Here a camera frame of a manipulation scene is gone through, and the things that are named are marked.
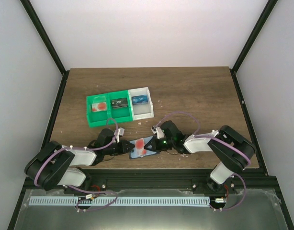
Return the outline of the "blue card holder wallet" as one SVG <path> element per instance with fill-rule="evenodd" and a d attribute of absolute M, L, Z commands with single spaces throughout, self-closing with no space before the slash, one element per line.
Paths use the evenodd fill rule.
<path fill-rule="evenodd" d="M 138 158 L 143 158 L 143 157 L 147 157 L 147 156 L 153 156 L 153 155 L 157 155 L 160 154 L 159 151 L 148 151 L 146 150 L 146 153 L 144 155 L 137 155 L 135 152 L 135 148 L 133 150 L 131 150 L 129 153 L 129 159 L 133 160 L 133 159 L 138 159 Z"/>

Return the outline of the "green bin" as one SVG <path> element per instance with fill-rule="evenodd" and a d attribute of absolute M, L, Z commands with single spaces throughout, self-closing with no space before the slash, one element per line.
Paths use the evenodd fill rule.
<path fill-rule="evenodd" d="M 107 102 L 109 106 L 109 111 L 111 113 L 111 118 L 115 119 L 116 122 L 118 123 L 129 122 L 133 120 L 128 90 L 109 92 L 107 93 L 107 96 L 108 96 Z M 128 107 L 113 109 L 111 107 L 111 99 L 118 99 L 118 98 L 127 98 Z"/>
<path fill-rule="evenodd" d="M 90 95 L 86 97 L 86 118 L 90 128 L 106 125 L 107 119 L 111 117 L 107 99 L 107 93 Z M 107 103 L 107 111 L 93 113 L 91 111 L 91 104 L 99 102 Z"/>

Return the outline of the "white translucent bin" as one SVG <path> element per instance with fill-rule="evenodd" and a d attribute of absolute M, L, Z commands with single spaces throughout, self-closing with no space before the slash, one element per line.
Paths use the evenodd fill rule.
<path fill-rule="evenodd" d="M 129 89 L 128 96 L 133 120 L 154 117 L 153 103 L 148 87 Z"/>

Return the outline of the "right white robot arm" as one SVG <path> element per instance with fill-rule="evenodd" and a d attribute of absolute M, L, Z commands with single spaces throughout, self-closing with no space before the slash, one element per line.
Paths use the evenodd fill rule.
<path fill-rule="evenodd" d="M 226 180 L 241 173 L 251 164 L 256 153 L 255 145 L 230 126 L 224 125 L 219 130 L 207 134 L 183 134 L 172 121 L 164 122 L 160 127 L 151 128 L 154 135 L 144 145 L 144 149 L 160 152 L 175 149 L 180 154 L 213 152 L 220 163 L 206 179 L 207 189 L 218 193 Z"/>

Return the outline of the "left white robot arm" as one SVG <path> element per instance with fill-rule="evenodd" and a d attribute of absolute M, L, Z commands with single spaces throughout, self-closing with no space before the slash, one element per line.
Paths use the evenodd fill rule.
<path fill-rule="evenodd" d="M 83 148 L 50 141 L 27 163 L 24 173 L 35 186 L 46 191 L 56 186 L 70 185 L 85 194 L 91 190 L 92 182 L 79 166 L 95 166 L 106 155 L 113 157 L 132 151 L 135 142 L 120 139 L 123 133 L 123 128 L 116 131 L 105 128 L 96 140 Z"/>

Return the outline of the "black card stack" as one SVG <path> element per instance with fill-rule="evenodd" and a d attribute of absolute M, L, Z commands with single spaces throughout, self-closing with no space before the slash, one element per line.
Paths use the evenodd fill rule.
<path fill-rule="evenodd" d="M 111 99 L 111 107 L 113 109 L 127 108 L 128 100 L 127 98 Z"/>

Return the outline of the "blue card stack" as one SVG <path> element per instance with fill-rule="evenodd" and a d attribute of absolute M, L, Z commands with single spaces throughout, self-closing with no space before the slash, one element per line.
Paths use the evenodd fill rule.
<path fill-rule="evenodd" d="M 148 104 L 148 96 L 147 95 L 138 95 L 131 97 L 132 105 L 141 105 L 141 104 Z"/>

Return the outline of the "red white card stack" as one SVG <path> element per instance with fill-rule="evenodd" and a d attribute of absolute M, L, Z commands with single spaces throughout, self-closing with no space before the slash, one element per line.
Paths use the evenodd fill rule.
<path fill-rule="evenodd" d="M 92 103 L 91 111 L 93 113 L 107 111 L 107 103 L 106 102 Z"/>

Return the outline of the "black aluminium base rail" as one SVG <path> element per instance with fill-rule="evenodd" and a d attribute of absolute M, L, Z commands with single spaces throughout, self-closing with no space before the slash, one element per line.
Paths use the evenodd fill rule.
<path fill-rule="evenodd" d="M 83 169 L 91 176 L 91 184 L 109 190 L 123 189 L 180 189 L 191 190 L 192 186 L 205 184 L 212 169 Z M 279 187 L 277 178 L 260 169 L 246 169 L 240 176 L 247 188 Z M 22 191 L 38 189 L 26 177 Z"/>

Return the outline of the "left black frame post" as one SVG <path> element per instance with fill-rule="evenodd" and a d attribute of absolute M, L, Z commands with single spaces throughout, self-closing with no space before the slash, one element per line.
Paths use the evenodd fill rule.
<path fill-rule="evenodd" d="M 59 72 L 62 75 L 65 75 L 66 69 L 64 65 L 62 64 L 61 59 L 58 56 L 58 53 L 56 52 L 56 49 L 54 48 L 45 28 L 43 27 L 43 24 L 41 20 L 39 19 L 32 3 L 30 0 L 20 0 L 22 6 L 24 7 L 25 11 L 27 12 L 31 22 L 33 23 L 35 29 L 37 30 L 38 34 L 40 35 L 44 45 L 46 46 L 51 58 L 53 59 L 55 65 L 57 66 Z"/>

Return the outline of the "black frame post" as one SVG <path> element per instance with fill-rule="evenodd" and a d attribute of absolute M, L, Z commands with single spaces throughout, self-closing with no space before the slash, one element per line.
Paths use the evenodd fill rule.
<path fill-rule="evenodd" d="M 33 23 L 35 29 L 37 30 L 38 34 L 40 35 L 44 45 L 46 46 L 51 58 L 53 59 L 55 65 L 57 66 L 59 72 L 62 75 L 65 75 L 66 69 L 64 65 L 62 64 L 61 59 L 58 56 L 58 53 L 56 52 L 56 49 L 54 48 L 45 28 L 43 27 L 43 24 L 41 20 L 39 19 L 32 3 L 30 0 L 20 0 L 22 6 L 24 7 L 25 11 L 27 12 L 31 22 Z"/>
<path fill-rule="evenodd" d="M 250 49 L 252 48 L 254 42 L 256 41 L 259 33 L 261 32 L 262 28 L 264 27 L 268 17 L 272 13 L 276 3 L 278 0 L 268 0 L 263 11 L 261 12 L 257 22 L 255 23 L 245 45 L 243 46 L 238 58 L 236 59 L 233 68 L 231 69 L 233 72 L 237 72 L 241 67 L 243 61 L 245 60 L 247 54 L 249 53 Z"/>

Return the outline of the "right black frame post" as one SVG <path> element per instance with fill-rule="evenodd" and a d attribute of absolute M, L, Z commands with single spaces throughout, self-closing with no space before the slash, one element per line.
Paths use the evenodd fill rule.
<path fill-rule="evenodd" d="M 237 72 L 241 67 L 243 61 L 245 60 L 247 54 L 249 53 L 250 49 L 252 48 L 254 42 L 256 41 L 259 33 L 261 32 L 262 28 L 264 27 L 268 17 L 272 13 L 276 3 L 278 0 L 268 0 L 263 11 L 261 12 L 257 22 L 255 23 L 245 45 L 243 46 L 238 58 L 236 59 L 233 68 L 231 69 L 233 72 Z"/>

